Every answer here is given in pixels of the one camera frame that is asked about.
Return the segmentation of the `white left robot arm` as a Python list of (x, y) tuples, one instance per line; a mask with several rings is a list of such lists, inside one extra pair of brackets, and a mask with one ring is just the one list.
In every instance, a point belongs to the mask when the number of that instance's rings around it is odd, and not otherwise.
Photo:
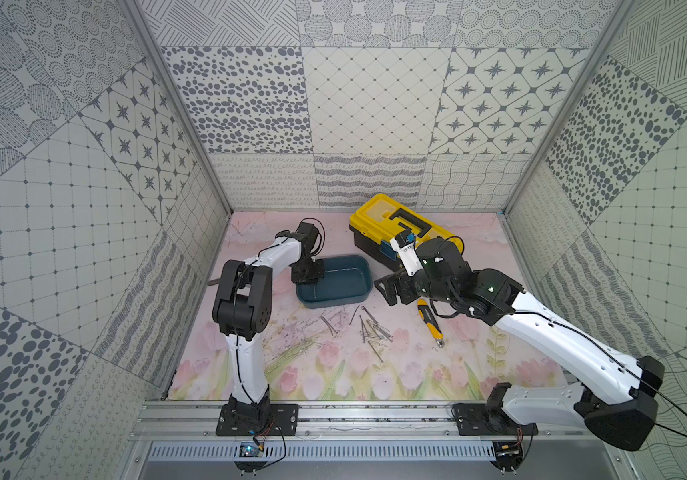
[(273, 280), (290, 270), (296, 285), (324, 277), (317, 258), (325, 242), (322, 223), (304, 218), (295, 230), (283, 230), (273, 242), (245, 260), (228, 260), (218, 278), (212, 320), (225, 335), (234, 382), (225, 418), (257, 432), (271, 422), (261, 334), (272, 312)]

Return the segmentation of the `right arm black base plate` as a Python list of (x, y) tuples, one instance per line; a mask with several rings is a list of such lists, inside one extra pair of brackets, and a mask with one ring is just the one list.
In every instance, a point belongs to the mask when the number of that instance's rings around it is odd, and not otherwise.
[(489, 410), (483, 403), (455, 403), (451, 405), (451, 417), (460, 436), (535, 436), (539, 428), (533, 423), (523, 425), (514, 422), (499, 410)]

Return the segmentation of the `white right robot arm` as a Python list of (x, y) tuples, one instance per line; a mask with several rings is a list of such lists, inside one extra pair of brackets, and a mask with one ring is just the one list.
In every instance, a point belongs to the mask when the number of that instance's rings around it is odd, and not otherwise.
[(375, 281), (390, 306), (425, 299), (445, 302), (455, 315), (507, 332), (573, 374), (561, 388), (501, 382), (485, 402), (495, 426), (559, 424), (585, 427), (599, 440), (637, 451), (657, 424), (665, 368), (651, 356), (623, 354), (559, 317), (499, 270), (473, 270), (459, 248), (437, 237), (421, 244), (405, 230), (391, 239), (399, 270)]

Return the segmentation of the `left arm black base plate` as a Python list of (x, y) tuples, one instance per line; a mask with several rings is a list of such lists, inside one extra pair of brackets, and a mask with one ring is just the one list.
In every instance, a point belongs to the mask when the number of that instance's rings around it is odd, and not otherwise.
[(295, 436), (299, 405), (291, 403), (269, 403), (263, 406), (242, 402), (228, 402), (220, 410), (217, 428), (218, 437)]

